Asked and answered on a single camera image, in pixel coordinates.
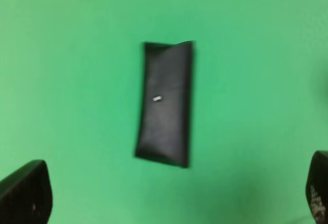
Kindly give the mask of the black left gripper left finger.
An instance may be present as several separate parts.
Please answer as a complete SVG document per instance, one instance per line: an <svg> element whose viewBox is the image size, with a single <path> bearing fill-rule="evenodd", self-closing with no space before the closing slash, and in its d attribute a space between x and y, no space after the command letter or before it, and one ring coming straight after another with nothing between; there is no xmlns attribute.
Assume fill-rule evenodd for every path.
<svg viewBox="0 0 328 224"><path fill-rule="evenodd" d="M52 207L52 188L44 160L32 160L1 180L1 223L48 223Z"/></svg>

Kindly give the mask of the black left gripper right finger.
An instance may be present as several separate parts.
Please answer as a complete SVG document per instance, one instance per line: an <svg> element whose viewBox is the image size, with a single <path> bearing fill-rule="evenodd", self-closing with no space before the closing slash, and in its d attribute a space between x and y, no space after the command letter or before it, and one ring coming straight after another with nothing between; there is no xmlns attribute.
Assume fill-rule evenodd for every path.
<svg viewBox="0 0 328 224"><path fill-rule="evenodd" d="M305 195L315 223L327 224L327 151L313 154Z"/></svg>

